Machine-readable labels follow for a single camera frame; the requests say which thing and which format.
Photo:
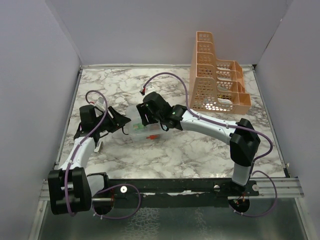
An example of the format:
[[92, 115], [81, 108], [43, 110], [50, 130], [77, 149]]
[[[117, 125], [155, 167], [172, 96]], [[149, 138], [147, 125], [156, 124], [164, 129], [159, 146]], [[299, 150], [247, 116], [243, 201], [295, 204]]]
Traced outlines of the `small green box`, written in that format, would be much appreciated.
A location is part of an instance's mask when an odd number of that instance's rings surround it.
[[142, 123], [135, 123], [132, 125], [132, 130], [133, 131], [140, 131], [143, 129], [145, 126]]

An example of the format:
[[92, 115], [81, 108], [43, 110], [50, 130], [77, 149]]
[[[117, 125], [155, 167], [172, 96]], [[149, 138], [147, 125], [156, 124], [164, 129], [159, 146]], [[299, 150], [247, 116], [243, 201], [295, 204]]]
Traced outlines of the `clear first aid box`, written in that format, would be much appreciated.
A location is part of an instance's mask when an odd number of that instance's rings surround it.
[[149, 124], [144, 126], [143, 129], [133, 131], [133, 124], [142, 123], [140, 114], [135, 105], [130, 105], [126, 109], [126, 117], [130, 118], [131, 121], [126, 124], [127, 132], [133, 142], [148, 142], [157, 140], [164, 137], [166, 133], [161, 129], [159, 123]]

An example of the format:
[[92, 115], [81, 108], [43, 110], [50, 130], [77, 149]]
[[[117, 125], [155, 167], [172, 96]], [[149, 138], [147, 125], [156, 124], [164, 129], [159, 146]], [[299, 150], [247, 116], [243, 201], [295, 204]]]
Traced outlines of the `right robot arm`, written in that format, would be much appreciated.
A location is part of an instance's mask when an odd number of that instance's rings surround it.
[[236, 196], [247, 191], [250, 170], [261, 142], [249, 120], [242, 118], [239, 122], [226, 121], [201, 115], [184, 105], [170, 106], [154, 91], [146, 95], [136, 108], [144, 126], [160, 123], [166, 127], [166, 131], [192, 131], [229, 145], [230, 157], [234, 162], [229, 189]]

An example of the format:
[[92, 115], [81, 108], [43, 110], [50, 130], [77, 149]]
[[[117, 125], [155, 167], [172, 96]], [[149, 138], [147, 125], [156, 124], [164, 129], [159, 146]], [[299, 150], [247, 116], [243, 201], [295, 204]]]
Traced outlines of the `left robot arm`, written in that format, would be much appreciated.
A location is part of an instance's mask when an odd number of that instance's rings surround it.
[[101, 111], [101, 115], [96, 114], [97, 109], [92, 104], [79, 108], [80, 123], [69, 157], [59, 169], [48, 174], [49, 199], [54, 215], [88, 211], [94, 194], [103, 198], [110, 193], [111, 186], [104, 180], [90, 184], [85, 167], [98, 145], [100, 133], [114, 133], [124, 128], [131, 119], [111, 106]]

